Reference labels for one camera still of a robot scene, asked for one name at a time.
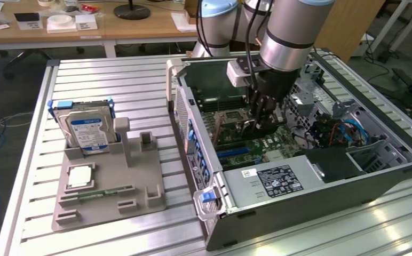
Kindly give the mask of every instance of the blue hard drive label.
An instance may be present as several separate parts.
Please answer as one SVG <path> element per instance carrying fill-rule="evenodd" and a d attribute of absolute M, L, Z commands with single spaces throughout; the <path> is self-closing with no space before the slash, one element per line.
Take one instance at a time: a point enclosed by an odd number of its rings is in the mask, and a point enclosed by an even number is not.
<path fill-rule="evenodd" d="M 106 133 L 101 130 L 102 119 L 84 119 L 72 121 L 73 131 L 80 146 L 85 150 L 101 150 L 108 147 Z"/>
<path fill-rule="evenodd" d="M 304 190 L 289 165 L 259 171 L 257 175 L 272 198 Z"/>

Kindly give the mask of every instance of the hard drive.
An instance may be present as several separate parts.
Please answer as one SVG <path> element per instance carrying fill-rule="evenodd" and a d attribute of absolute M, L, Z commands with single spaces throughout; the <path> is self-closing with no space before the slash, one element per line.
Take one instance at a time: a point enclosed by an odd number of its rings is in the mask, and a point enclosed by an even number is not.
<path fill-rule="evenodd" d="M 85 155 L 110 151 L 109 144 L 118 142 L 113 128 L 114 102 L 112 99 L 93 102 L 60 101 L 49 111 L 61 126 L 72 148 L 81 147 Z"/>

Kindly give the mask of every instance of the floor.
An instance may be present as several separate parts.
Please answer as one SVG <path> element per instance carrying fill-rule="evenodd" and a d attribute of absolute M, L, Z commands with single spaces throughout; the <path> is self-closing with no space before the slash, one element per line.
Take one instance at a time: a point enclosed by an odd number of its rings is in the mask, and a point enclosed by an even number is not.
<path fill-rule="evenodd" d="M 387 20 L 388 16 L 383 17 L 382 19 L 376 19 L 370 28 L 370 33 L 372 35 L 378 35 Z M 394 35 L 402 27 L 402 23 L 398 23 L 395 25 L 392 31 L 390 32 L 390 35 L 386 38 L 387 43 L 391 41 Z M 181 43 L 180 45 L 184 50 L 193 49 L 193 43 Z M 175 44 L 149 44 L 146 46 L 146 53 L 141 52 L 138 47 L 140 45 L 128 45 L 126 47 L 118 47 L 120 56 L 124 57 L 145 54 L 157 55 L 179 53 Z M 382 51 L 383 49 L 384 45 L 378 49 L 376 56 L 379 54 L 379 51 Z M 84 54 L 78 54 L 74 47 L 62 49 L 48 49 L 46 52 L 56 59 L 90 59 L 105 57 L 105 50 L 100 46 L 86 47 L 85 50 L 86 51 Z M 384 66 L 388 68 L 399 67 L 404 69 L 412 77 L 412 33 L 403 45 L 400 46 L 399 51 L 399 60 L 391 59 Z M 15 57 L 18 53 L 20 51 L 10 51 L 10 56 L 7 58 L 0 58 L 0 67 L 5 66 L 9 60 Z M 45 63 L 45 59 L 38 55 L 34 55 L 28 58 L 25 62 L 13 69 L 13 72 L 17 74 L 17 77 L 11 81 L 5 80 L 0 70 L 0 118 L 5 116 L 10 116 L 15 113 L 29 112 L 34 110 L 40 93 L 40 85 L 45 73 Z M 350 61 L 350 65 L 366 79 L 371 78 L 378 74 L 382 74 L 386 71 L 384 68 L 370 64 L 362 58 L 354 58 Z M 396 88 L 396 86 L 399 85 L 392 80 L 392 74 L 384 75 L 374 79 L 374 83 L 390 89 Z M 11 120 L 9 122 L 9 125 L 25 123 L 29 120 L 30 116 L 24 116 Z M 9 127 L 5 132 L 6 143 L 0 149 L 0 227 L 6 211 L 6 205 L 10 199 L 14 178 L 18 171 L 20 159 L 24 153 L 28 130 L 29 126 L 26 125 L 21 127 Z"/>

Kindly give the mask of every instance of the aluminum table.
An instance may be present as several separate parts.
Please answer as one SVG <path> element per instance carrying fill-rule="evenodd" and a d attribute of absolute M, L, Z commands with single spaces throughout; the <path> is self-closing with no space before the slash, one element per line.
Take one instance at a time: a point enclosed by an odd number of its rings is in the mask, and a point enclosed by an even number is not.
<path fill-rule="evenodd" d="M 0 255 L 396 255 L 412 253 L 412 179 L 376 201 L 208 252 L 167 109 L 167 61 L 184 55 L 66 60 L 46 69 L 0 233 Z M 412 120 L 335 57 L 328 62 L 412 136 Z M 332 77 L 326 86 L 350 96 Z M 158 138 L 168 209 L 56 233 L 53 210 L 65 138 L 48 100 L 112 96 L 132 131 Z"/>

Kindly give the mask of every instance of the black lamp base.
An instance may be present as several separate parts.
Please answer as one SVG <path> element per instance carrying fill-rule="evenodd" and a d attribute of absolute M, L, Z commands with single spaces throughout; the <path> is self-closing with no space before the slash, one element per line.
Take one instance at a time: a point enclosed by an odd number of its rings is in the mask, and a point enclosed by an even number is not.
<path fill-rule="evenodd" d="M 134 9 L 130 9 L 130 5 L 120 5 L 114 8 L 114 14 L 126 20 L 142 20 L 150 16 L 150 9 L 141 5 L 134 4 Z"/>

